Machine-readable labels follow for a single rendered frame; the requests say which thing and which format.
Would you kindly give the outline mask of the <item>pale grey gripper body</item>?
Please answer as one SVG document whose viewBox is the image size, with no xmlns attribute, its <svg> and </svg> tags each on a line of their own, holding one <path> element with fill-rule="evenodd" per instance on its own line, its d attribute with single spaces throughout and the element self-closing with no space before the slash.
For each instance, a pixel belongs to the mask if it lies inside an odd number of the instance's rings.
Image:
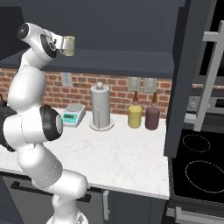
<svg viewBox="0 0 224 224">
<path fill-rule="evenodd" d="M 59 49 L 60 53 L 65 56 L 73 56 L 75 48 L 75 37 L 74 36 L 64 36 L 62 39 L 62 45 Z"/>
</svg>

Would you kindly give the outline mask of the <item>dark open cabinet door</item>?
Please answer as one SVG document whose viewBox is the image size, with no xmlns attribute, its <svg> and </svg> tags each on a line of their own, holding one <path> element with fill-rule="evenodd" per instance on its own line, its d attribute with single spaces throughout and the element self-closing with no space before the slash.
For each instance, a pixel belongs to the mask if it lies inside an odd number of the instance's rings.
<svg viewBox="0 0 224 224">
<path fill-rule="evenodd" d="M 172 54 L 174 73 L 166 118 L 164 155 L 175 158 L 184 125 L 186 107 L 192 89 L 205 30 L 209 30 L 217 0 L 185 0 L 178 10 Z"/>
</svg>

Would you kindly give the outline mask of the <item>dark base cabinet door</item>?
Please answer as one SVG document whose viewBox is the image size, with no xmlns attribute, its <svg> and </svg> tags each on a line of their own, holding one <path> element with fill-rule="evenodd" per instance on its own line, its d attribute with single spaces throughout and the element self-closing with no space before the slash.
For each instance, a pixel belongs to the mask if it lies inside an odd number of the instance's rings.
<svg viewBox="0 0 224 224">
<path fill-rule="evenodd" d="M 104 224 L 164 224 L 167 201 L 126 192 L 108 192 Z"/>
</svg>

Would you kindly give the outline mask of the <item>grey paper towel holder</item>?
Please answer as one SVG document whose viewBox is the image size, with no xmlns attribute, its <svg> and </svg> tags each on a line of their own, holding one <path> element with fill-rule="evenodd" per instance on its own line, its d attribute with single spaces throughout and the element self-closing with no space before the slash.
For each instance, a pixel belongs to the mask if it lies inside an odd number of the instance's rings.
<svg viewBox="0 0 224 224">
<path fill-rule="evenodd" d="M 89 126 L 96 131 L 107 131 L 114 126 L 110 117 L 109 87 L 98 82 L 91 87 L 92 119 Z"/>
</svg>

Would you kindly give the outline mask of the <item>white kitchen scale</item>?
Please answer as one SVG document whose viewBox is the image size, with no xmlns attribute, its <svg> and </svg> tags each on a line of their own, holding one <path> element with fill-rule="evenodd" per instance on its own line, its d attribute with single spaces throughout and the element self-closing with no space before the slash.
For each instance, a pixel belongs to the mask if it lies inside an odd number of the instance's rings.
<svg viewBox="0 0 224 224">
<path fill-rule="evenodd" d="M 80 103 L 69 104 L 62 113 L 62 121 L 66 127 L 77 128 L 86 114 L 86 106 Z"/>
</svg>

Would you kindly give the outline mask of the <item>yellow bottle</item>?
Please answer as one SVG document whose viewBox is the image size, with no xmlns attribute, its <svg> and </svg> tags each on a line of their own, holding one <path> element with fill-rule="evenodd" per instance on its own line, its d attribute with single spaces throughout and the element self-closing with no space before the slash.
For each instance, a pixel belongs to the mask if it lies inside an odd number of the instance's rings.
<svg viewBox="0 0 224 224">
<path fill-rule="evenodd" d="M 133 128 L 139 128 L 142 121 L 142 107 L 139 105 L 137 92 L 132 100 L 132 104 L 128 108 L 128 125 Z"/>
</svg>

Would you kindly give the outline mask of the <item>dark purple bottle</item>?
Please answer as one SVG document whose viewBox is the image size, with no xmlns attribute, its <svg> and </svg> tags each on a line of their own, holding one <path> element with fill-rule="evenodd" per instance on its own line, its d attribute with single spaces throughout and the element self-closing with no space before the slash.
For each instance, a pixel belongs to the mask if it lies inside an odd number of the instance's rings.
<svg viewBox="0 0 224 224">
<path fill-rule="evenodd" d="M 156 130 L 158 128 L 160 109 L 158 108 L 157 93 L 153 94 L 150 106 L 146 109 L 145 128 Z"/>
</svg>

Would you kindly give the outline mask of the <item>black microwave oven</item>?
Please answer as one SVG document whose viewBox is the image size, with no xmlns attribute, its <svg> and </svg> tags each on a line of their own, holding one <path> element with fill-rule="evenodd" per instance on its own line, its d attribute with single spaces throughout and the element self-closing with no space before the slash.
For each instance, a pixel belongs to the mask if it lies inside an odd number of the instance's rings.
<svg viewBox="0 0 224 224">
<path fill-rule="evenodd" d="M 214 0 L 214 6 L 211 9 L 211 16 L 208 22 L 210 32 L 217 32 L 219 30 L 220 21 L 224 21 L 224 0 Z M 204 55 L 199 70 L 199 77 L 203 80 L 207 76 L 208 65 L 214 49 L 213 42 L 206 42 L 203 45 Z M 217 86 L 224 86 L 224 53 L 222 55 L 218 73 L 216 76 L 215 84 Z"/>
</svg>

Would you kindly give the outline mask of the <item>grey stove control panel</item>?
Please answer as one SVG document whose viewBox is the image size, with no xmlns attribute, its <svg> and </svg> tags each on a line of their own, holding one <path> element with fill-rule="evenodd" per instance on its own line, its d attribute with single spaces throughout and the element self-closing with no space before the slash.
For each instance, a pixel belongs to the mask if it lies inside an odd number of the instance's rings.
<svg viewBox="0 0 224 224">
<path fill-rule="evenodd" d="M 185 122 L 193 123 L 200 104 L 202 89 L 193 88 L 188 100 Z M 207 104 L 203 125 L 224 125 L 224 90 L 214 89 Z"/>
</svg>

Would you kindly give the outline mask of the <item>grey dishwasher front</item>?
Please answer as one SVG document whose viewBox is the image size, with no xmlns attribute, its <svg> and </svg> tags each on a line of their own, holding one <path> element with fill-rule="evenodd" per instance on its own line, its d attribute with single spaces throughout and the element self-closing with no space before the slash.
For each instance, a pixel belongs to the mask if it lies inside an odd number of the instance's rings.
<svg viewBox="0 0 224 224">
<path fill-rule="evenodd" d="M 53 216 L 53 196 L 11 189 L 11 184 L 14 181 L 18 181 L 24 187 L 37 188 L 32 185 L 31 179 L 24 175 L 9 174 L 4 171 L 0 171 L 0 175 L 24 224 L 46 224 Z M 88 224 L 103 224 L 102 191 L 99 188 L 90 187 L 87 189 L 87 193 L 91 195 L 90 202 L 77 200 L 78 208 L 87 217 Z"/>
</svg>

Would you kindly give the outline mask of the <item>black hob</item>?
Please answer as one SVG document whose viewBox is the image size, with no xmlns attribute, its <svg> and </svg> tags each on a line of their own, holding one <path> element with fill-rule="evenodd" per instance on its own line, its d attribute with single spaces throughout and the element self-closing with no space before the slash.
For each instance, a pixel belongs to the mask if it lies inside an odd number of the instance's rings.
<svg viewBox="0 0 224 224">
<path fill-rule="evenodd" d="M 224 204 L 224 134 L 183 129 L 171 164 L 175 195 Z"/>
</svg>

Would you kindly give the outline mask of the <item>grey wall socket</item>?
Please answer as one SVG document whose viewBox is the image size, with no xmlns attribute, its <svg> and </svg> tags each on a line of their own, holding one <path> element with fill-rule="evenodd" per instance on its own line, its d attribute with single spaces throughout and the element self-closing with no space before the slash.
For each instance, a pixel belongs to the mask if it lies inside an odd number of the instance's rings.
<svg viewBox="0 0 224 224">
<path fill-rule="evenodd" d="M 63 87 L 71 87 L 73 85 L 71 73 L 61 73 L 61 82 Z"/>
</svg>

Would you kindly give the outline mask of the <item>dark wall cabinet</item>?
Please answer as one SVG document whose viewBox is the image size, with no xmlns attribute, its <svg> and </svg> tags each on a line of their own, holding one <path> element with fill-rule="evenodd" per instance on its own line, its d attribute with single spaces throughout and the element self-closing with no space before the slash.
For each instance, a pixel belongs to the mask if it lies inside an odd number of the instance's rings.
<svg viewBox="0 0 224 224">
<path fill-rule="evenodd" d="M 170 79 L 179 10 L 186 0 L 0 0 L 0 25 L 33 23 L 76 37 L 73 57 L 51 72 Z"/>
</svg>

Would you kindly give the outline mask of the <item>grey wall switch plate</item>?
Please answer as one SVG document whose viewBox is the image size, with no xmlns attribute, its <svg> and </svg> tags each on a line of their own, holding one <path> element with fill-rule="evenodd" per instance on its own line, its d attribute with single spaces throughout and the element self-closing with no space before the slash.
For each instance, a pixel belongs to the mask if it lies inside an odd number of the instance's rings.
<svg viewBox="0 0 224 224">
<path fill-rule="evenodd" d="M 156 78 L 144 78 L 143 79 L 143 92 L 147 94 L 153 94 L 157 89 Z"/>
<path fill-rule="evenodd" d="M 140 77 L 129 77 L 128 78 L 128 90 L 130 92 L 140 91 L 140 82 L 141 78 Z"/>
</svg>

